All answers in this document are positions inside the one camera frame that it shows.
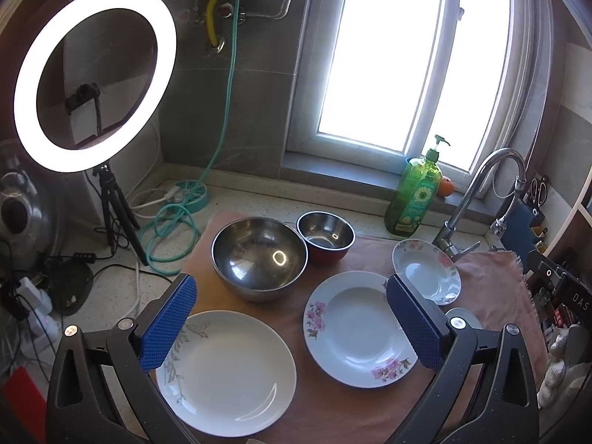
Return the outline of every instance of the metal flexible hose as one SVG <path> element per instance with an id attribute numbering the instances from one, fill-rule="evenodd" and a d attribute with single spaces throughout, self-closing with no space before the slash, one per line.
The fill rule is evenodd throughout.
<path id="1" fill-rule="evenodd" d="M 245 15 L 251 18 L 270 18 L 271 20 L 281 20 L 288 14 L 290 3 L 292 0 L 282 0 L 282 4 L 279 7 L 279 11 L 275 14 L 260 13 L 258 11 L 247 11 Z"/>

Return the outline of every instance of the faucet spout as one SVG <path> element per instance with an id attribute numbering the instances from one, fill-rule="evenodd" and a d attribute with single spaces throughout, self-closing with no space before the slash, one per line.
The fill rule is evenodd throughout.
<path id="1" fill-rule="evenodd" d="M 496 221 L 491 225 L 491 231 L 494 233 L 494 235 L 497 237 L 501 237 L 503 235 L 503 232 L 505 231 L 505 221 L 511 210 L 514 208 L 517 199 L 520 198 L 520 193 L 526 186 L 526 167 L 524 160 L 522 156 L 513 148 L 501 148 L 493 152 L 485 159 L 485 161 L 481 164 L 481 167 L 479 167 L 479 170 L 475 174 L 475 177 L 469 185 L 467 192 L 464 194 L 454 213 L 448 222 L 445 222 L 444 225 L 442 225 L 442 228 L 432 241 L 432 244 L 446 253 L 446 255 L 448 255 L 453 262 L 457 261 L 460 257 L 466 255 L 467 253 L 466 251 L 457 249 L 457 247 L 454 246 L 450 240 L 452 234 L 454 234 L 457 229 L 458 222 L 460 222 L 461 218 L 463 218 L 463 215 L 469 208 L 469 204 L 483 184 L 483 181 L 487 177 L 489 171 L 494 165 L 502 160 L 505 160 L 506 158 L 511 158 L 516 161 L 518 166 L 518 175 L 516 177 L 516 182 L 514 183 L 514 197 L 512 198 L 512 202 L 508 207 L 508 210 L 501 218 L 496 219 Z"/>

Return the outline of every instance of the yellow hose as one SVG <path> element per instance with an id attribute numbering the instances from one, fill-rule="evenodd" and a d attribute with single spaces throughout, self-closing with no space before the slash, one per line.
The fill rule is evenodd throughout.
<path id="1" fill-rule="evenodd" d="M 209 44 L 212 47 L 218 46 L 218 37 L 216 36 L 216 29 L 214 28 L 214 6 L 218 0 L 209 0 L 208 6 L 205 7 L 205 26 L 208 30 Z"/>

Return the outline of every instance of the blue textured pad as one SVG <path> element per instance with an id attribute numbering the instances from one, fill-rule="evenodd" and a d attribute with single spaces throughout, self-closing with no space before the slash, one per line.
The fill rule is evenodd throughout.
<path id="1" fill-rule="evenodd" d="M 442 336 L 395 277 L 388 280 L 387 300 L 421 364 L 436 372 L 440 370 L 444 364 Z"/>
<path id="2" fill-rule="evenodd" d="M 187 276 L 144 333 L 140 365 L 144 372 L 162 365 L 197 299 L 197 286 Z"/>

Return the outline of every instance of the window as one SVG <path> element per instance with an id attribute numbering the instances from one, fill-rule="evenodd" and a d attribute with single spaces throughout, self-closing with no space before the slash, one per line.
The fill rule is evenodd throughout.
<path id="1" fill-rule="evenodd" d="M 434 135 L 465 189 L 524 91 L 514 0 L 312 0 L 288 150 L 401 173 Z"/>

